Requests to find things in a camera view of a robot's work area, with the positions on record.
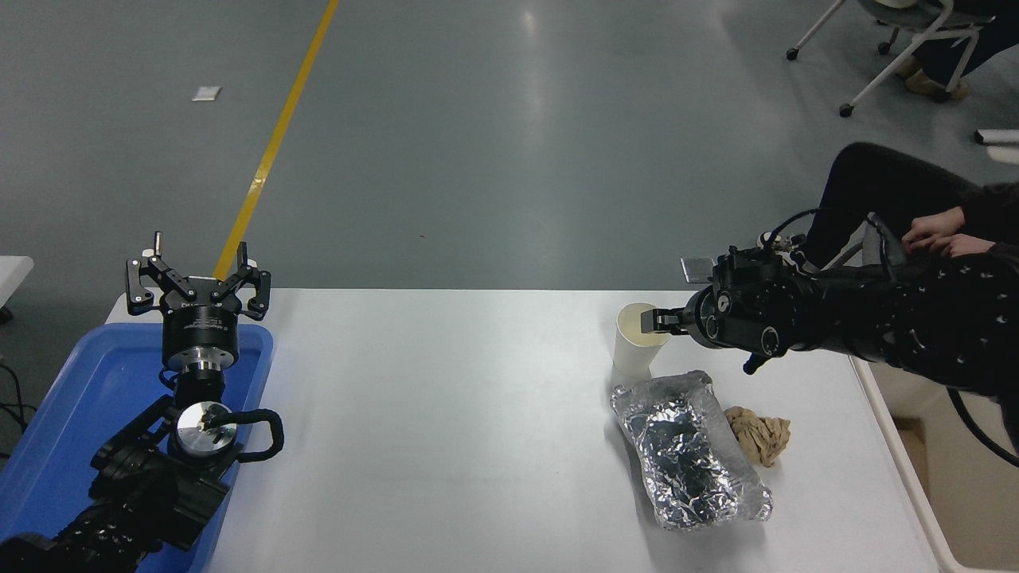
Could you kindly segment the person's right hand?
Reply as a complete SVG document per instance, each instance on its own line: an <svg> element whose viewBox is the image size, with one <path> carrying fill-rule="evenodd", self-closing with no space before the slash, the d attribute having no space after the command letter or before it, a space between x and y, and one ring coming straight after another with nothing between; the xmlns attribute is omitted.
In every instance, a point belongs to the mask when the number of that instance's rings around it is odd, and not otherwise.
<svg viewBox="0 0 1019 573"><path fill-rule="evenodd" d="M964 211L958 206L936 214L916 217L903 236L902 243L906 247L917 248L923 242L950 238L960 231L964 224Z"/></svg>

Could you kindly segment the person's left hand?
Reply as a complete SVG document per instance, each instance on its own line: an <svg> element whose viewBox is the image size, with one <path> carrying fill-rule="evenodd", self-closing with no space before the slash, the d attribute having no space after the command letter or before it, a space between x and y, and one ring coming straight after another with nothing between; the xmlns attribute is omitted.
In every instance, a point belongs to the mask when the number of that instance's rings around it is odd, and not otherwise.
<svg viewBox="0 0 1019 573"><path fill-rule="evenodd" d="M945 258L958 258L984 254L996 246L995 242L965 233L935 238L927 246L929 253Z"/></svg>

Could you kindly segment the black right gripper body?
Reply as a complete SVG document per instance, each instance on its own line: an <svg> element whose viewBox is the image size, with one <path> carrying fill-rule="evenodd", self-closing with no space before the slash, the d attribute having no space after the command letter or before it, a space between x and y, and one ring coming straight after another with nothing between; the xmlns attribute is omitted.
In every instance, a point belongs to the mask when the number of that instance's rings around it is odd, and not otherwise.
<svg viewBox="0 0 1019 573"><path fill-rule="evenodd" d="M702 347L718 347L716 341L709 336L707 322L716 309L713 287L699 290L685 304L685 331Z"/></svg>

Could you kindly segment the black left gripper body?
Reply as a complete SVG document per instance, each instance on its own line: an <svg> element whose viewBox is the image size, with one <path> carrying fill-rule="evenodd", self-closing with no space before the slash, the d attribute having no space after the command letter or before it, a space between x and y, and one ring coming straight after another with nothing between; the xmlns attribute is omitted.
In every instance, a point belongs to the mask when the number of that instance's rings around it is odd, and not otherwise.
<svg viewBox="0 0 1019 573"><path fill-rule="evenodd" d="M239 359L239 315L235 294L219 302L162 297L162 363L167 368L230 368Z"/></svg>

